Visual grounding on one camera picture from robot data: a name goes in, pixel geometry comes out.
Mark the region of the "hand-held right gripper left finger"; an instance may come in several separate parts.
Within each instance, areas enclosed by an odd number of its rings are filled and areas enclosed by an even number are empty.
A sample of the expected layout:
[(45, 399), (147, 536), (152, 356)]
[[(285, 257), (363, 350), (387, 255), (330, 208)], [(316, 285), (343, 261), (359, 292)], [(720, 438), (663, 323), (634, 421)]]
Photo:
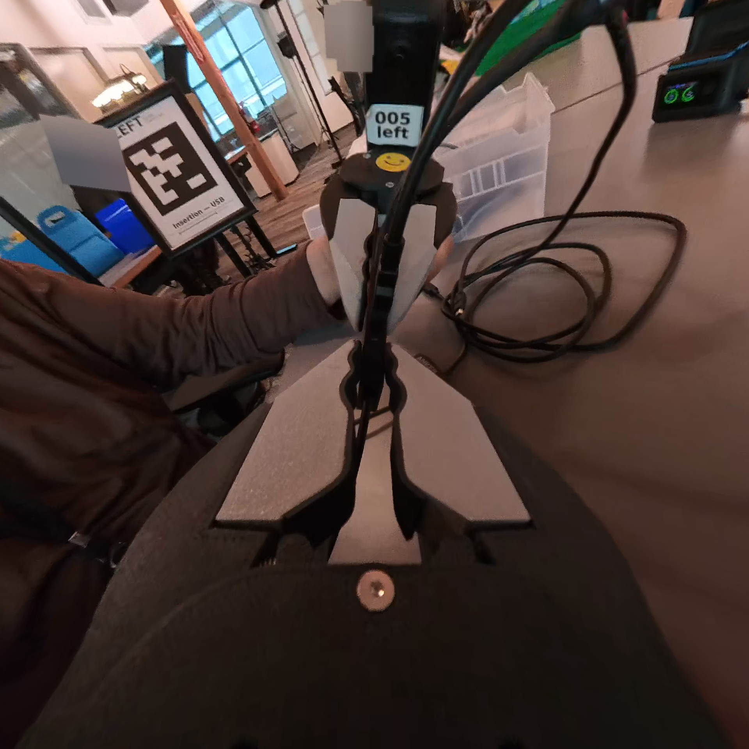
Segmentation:
[(357, 342), (346, 342), (280, 392), (215, 524), (269, 532), (337, 532), (351, 516)]

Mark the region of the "hanging ceiling lamp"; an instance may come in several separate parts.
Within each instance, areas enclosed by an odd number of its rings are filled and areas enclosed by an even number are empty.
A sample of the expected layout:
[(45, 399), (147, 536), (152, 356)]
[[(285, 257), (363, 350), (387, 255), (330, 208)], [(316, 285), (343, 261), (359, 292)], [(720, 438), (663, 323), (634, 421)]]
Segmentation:
[(107, 114), (126, 106), (148, 91), (145, 74), (131, 70), (121, 63), (120, 74), (106, 82), (103, 91), (91, 100), (91, 105), (102, 114)]

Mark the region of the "light blue plastic bin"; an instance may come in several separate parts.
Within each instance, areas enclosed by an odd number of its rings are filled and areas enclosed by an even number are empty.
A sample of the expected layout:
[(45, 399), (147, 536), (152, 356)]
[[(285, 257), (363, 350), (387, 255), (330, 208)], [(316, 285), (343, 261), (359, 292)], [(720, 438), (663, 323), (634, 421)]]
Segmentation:
[(42, 232), (94, 276), (122, 262), (125, 254), (79, 211), (53, 205), (37, 216)]

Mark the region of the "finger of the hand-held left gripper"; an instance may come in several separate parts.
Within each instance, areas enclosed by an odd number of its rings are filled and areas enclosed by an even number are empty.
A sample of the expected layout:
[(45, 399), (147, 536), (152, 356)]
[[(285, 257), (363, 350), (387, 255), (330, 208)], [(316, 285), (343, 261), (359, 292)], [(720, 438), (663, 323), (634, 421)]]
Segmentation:
[(428, 280), (438, 249), (435, 245), (436, 214), (436, 207), (429, 204), (415, 204), (410, 209), (387, 328), (398, 326)]
[(355, 332), (362, 329), (366, 242), (375, 228), (376, 209), (359, 199), (342, 199), (330, 238), (330, 250), (344, 312)]

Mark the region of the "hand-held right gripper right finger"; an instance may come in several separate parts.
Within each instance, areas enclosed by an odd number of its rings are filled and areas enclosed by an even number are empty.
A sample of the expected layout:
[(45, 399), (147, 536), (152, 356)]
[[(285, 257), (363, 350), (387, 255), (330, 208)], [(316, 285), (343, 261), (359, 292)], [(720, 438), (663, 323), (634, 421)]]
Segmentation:
[(389, 406), (394, 511), (423, 557), (445, 541), (532, 526), (472, 403), (397, 344), (389, 346)]

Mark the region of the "black easel stand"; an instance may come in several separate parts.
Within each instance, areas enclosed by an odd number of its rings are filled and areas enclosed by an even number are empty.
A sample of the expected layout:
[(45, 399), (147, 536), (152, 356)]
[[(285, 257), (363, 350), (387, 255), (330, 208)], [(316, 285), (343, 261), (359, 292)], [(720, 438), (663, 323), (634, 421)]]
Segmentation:
[(166, 285), (184, 296), (208, 295), (272, 270), (279, 257), (251, 215), (209, 231), (206, 238), (176, 254)]

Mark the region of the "wooden support post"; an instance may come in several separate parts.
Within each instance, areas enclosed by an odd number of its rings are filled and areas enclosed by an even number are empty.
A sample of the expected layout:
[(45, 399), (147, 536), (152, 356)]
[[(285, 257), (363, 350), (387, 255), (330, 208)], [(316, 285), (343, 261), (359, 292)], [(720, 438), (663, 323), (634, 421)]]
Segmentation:
[(288, 197), (286, 185), (267, 156), (261, 141), (248, 126), (242, 110), (208, 50), (203, 37), (196, 28), (192, 16), (180, 1), (160, 1), (160, 4), (230, 118), (235, 131), (247, 148), (248, 154), (267, 183), (273, 197), (276, 201), (284, 201)]

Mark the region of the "framed marker sign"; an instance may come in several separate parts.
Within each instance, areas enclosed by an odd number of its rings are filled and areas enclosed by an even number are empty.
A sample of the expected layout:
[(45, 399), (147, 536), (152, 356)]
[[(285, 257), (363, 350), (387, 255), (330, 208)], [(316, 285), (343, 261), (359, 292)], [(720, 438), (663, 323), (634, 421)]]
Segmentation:
[(117, 136), (133, 210), (166, 255), (254, 217), (248, 193), (175, 82), (158, 85), (95, 124)]

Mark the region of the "person's own clothed body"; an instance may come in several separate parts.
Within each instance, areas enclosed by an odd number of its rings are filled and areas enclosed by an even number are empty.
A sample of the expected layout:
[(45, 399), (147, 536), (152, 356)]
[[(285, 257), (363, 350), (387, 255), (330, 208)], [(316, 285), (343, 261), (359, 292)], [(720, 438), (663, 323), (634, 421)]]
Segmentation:
[[(205, 368), (2, 354), (2, 480), (74, 530), (129, 543), (210, 449), (158, 389)], [(34, 722), (80, 648), (108, 585), (62, 541), (2, 540), (2, 747)]]

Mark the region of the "person's left hand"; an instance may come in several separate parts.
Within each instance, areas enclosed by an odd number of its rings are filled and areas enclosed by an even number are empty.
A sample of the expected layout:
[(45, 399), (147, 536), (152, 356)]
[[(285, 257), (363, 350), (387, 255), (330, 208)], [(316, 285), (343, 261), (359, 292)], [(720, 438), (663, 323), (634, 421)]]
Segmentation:
[[(431, 259), (427, 259), (426, 255), (419, 260), (404, 258), (406, 267), (398, 272), (395, 300), (387, 323), (388, 333), (392, 333), (405, 318), (417, 299), (420, 289), (442, 271), (454, 247), (453, 237), (448, 236)], [(305, 253), (314, 282), (334, 319), (346, 321), (353, 330), (358, 331), (358, 328), (349, 321), (343, 306), (339, 279), (328, 240), (323, 238), (313, 240)]]

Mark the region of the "black charger with green display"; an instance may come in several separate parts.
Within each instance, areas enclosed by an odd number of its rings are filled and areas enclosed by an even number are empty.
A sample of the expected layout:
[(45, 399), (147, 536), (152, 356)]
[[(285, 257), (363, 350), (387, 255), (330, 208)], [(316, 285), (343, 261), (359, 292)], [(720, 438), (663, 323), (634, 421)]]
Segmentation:
[(684, 53), (658, 79), (656, 124), (730, 114), (748, 89), (748, 2), (709, 2), (695, 11)]

